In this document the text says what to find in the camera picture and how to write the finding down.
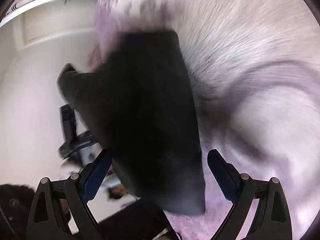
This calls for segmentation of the black leather jacket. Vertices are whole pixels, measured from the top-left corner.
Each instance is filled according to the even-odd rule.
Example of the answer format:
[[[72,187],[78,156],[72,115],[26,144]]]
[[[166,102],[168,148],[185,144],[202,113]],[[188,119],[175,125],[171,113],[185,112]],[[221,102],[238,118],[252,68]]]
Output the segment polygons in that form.
[[[67,64],[57,84],[129,193],[171,213],[205,212],[195,105],[174,31],[125,33],[96,71]]]

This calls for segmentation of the floral purple bed blanket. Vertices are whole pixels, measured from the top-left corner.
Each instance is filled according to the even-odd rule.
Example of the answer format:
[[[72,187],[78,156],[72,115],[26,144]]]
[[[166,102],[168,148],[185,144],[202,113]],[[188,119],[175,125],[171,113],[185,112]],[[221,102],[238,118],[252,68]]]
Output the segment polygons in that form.
[[[110,23],[179,36],[201,146],[253,178],[279,178],[294,239],[319,212],[319,24],[303,0],[98,0]]]

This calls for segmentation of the white sliding wardrobe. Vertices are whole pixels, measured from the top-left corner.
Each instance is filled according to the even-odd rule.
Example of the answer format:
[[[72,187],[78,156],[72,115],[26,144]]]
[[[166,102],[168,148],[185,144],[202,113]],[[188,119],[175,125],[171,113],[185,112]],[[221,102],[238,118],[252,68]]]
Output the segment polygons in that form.
[[[59,35],[94,29],[98,0],[34,0],[1,20],[1,51],[25,47]]]

